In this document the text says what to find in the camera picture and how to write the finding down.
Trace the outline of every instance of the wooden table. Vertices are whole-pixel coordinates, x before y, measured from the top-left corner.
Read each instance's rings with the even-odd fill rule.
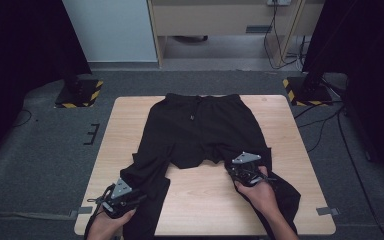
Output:
[[[162,96],[120,97],[115,101],[107,130],[90,177],[82,206],[96,198],[128,167],[137,151],[153,104]],[[302,195],[295,225],[299,234],[328,235],[336,230],[331,215],[319,216],[326,207],[311,162],[285,97],[243,95],[272,148],[273,172]],[[222,163],[204,161],[199,167],[180,170],[170,164],[171,179],[156,236],[266,235],[251,206],[235,192]],[[80,214],[75,232],[83,235],[89,214]]]

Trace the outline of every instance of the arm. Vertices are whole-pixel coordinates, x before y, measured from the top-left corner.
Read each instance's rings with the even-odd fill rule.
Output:
[[[88,240],[109,240],[124,224],[126,224],[135,214],[135,210],[131,210],[124,214],[121,218],[112,219],[105,213],[96,216],[89,230]]]
[[[267,168],[259,167],[260,171],[267,175]],[[286,222],[277,206],[276,197],[270,184],[260,181],[254,187],[245,187],[239,182],[235,182],[238,191],[249,198],[252,205],[260,211],[267,219],[277,240],[293,240],[298,236]]]

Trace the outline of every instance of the drawstring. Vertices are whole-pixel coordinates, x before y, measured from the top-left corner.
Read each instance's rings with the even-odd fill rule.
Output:
[[[201,103],[201,101],[202,101],[202,97],[200,96],[195,97],[195,100],[192,106],[191,118],[190,118],[192,121],[195,119],[196,111],[198,110],[198,105],[199,103]]]

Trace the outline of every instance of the cable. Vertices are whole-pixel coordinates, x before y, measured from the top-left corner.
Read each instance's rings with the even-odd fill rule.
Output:
[[[314,121],[314,122],[311,122],[311,123],[308,123],[308,124],[305,124],[305,125],[302,125],[302,126],[299,126],[299,127],[298,127],[298,128],[302,128],[302,127],[310,126],[310,125],[312,125],[312,124],[314,124],[314,123],[323,122],[322,127],[320,128],[319,138],[317,139],[316,144],[315,144],[314,147],[312,147],[310,150],[307,150],[307,153],[313,151],[313,150],[316,149],[316,147],[319,145],[319,143],[320,143],[320,141],[321,141],[321,139],[322,139],[322,133],[323,133],[323,128],[324,128],[325,123],[326,123],[328,120],[334,118],[336,115],[338,115],[338,114],[342,111],[342,109],[343,109],[344,107],[345,107],[345,105],[342,105],[342,106],[341,106],[341,107],[340,107],[334,114],[332,114],[331,116],[329,116],[329,117],[327,117],[327,118],[325,118],[325,119],[317,120],[317,121]]]
[[[302,54],[302,52],[300,51],[301,50],[301,46],[298,45],[298,36],[295,37],[295,47],[298,49],[298,53],[296,54],[296,58],[297,60],[295,61],[295,68],[302,72],[302,64],[301,66],[300,65],[300,62],[299,62],[299,59],[300,59],[300,54]]]
[[[99,214],[105,212],[104,210],[100,211],[99,213],[96,214],[96,216],[98,216]]]
[[[29,114],[29,117],[28,117],[28,119],[27,119],[26,121],[24,121],[23,123],[20,123],[20,124],[18,124],[18,125],[14,125],[14,126],[12,126],[13,128],[23,126],[23,125],[26,124],[28,121],[30,121],[30,119],[32,118],[32,113],[31,113],[29,110],[27,110],[27,109],[22,109],[20,112],[27,112],[27,113]]]
[[[88,202],[91,202],[93,200],[95,200],[95,203],[96,203],[96,208],[95,208],[95,211],[92,213],[92,215],[90,216],[89,218],[89,221],[87,222],[86,224],[86,227],[85,227],[85,233],[83,234],[83,239],[87,239],[88,235],[89,235],[89,231],[90,231],[90,228],[92,227],[92,224],[93,222],[95,221],[95,218],[96,216],[98,216],[99,214],[101,214],[103,211],[101,212],[98,212],[99,209],[101,208],[101,204],[103,203],[103,201],[105,200],[105,196],[107,196],[107,193],[112,191],[115,187],[115,184],[111,184],[110,186],[108,186],[104,193],[102,194],[102,196],[100,196],[99,198],[97,199],[88,199],[87,201]]]
[[[270,26],[267,28],[267,31],[266,31],[266,35],[264,37],[264,41],[263,41],[263,45],[264,45],[264,50],[266,51],[266,54],[267,54],[267,57],[269,59],[269,63],[270,63],[270,67],[277,70],[277,69],[281,69],[285,66],[288,66],[290,64],[293,64],[295,61],[297,60],[293,60],[292,62],[285,62],[282,58],[282,50],[281,50],[281,47],[280,47],[280,41],[279,41],[279,36],[277,35],[277,31],[276,31],[276,14],[277,14],[277,6],[278,6],[278,3],[277,3],[277,0],[273,0],[273,3],[274,3],[274,7],[273,7],[273,18],[271,20],[271,23],[270,23]],[[280,60],[285,63],[284,65],[280,66],[280,67],[274,67],[271,60],[270,60],[270,56],[269,56],[269,52],[267,51],[267,35],[269,34],[270,30],[273,28],[274,30],[274,33],[275,33],[275,36],[276,36],[276,40],[277,40],[277,44],[278,44],[278,47],[279,47],[279,54],[280,54]]]
[[[335,94],[338,98],[341,98],[341,95],[339,95],[331,86],[331,84],[326,81],[326,79],[324,78],[324,74],[323,74],[323,77],[322,77],[322,82],[325,83],[325,87],[327,87],[331,92],[333,92],[333,94]]]
[[[303,115],[304,113],[306,113],[307,111],[315,108],[315,107],[318,107],[318,106],[321,106],[321,105],[324,105],[324,104],[327,104],[327,103],[339,103],[339,102],[342,102],[342,101],[327,101],[327,102],[321,102],[321,103],[318,103],[318,104],[315,104],[315,105],[312,105],[311,107],[305,109],[304,111],[300,112],[298,115],[296,115],[294,117],[294,119],[297,119],[299,118],[301,115]]]
[[[301,66],[304,66],[304,63],[302,62],[302,52],[304,51],[304,44],[305,44],[305,35],[302,37],[302,42],[299,48],[299,62],[301,63]]]
[[[350,151],[350,149],[348,147],[348,143],[347,143],[347,141],[345,139],[344,131],[342,130],[340,114],[337,115],[337,120],[338,120],[338,126],[339,126],[339,131],[341,133],[342,141],[344,141],[345,148],[347,149],[348,156],[349,156],[349,158],[351,160],[351,164],[352,164],[352,166],[354,168],[354,172],[357,175],[357,179],[358,179],[358,182],[360,183],[361,189],[363,190],[364,197],[366,198],[367,204],[369,205],[370,212],[371,212],[373,218],[375,219],[376,225],[378,226],[379,230],[381,231],[381,233],[384,236],[384,230],[382,228],[382,225],[379,223],[379,220],[378,220],[378,218],[376,216],[376,213],[375,213],[375,211],[373,209],[373,206],[372,206],[372,204],[370,202],[370,199],[369,199],[369,196],[367,194],[366,188],[364,187],[363,181],[361,180],[360,173],[358,172],[357,166],[355,165],[354,158],[351,155],[351,151]]]

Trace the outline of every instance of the white wall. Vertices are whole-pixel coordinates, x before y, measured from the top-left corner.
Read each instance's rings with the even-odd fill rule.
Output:
[[[63,0],[88,62],[157,62],[146,0]]]

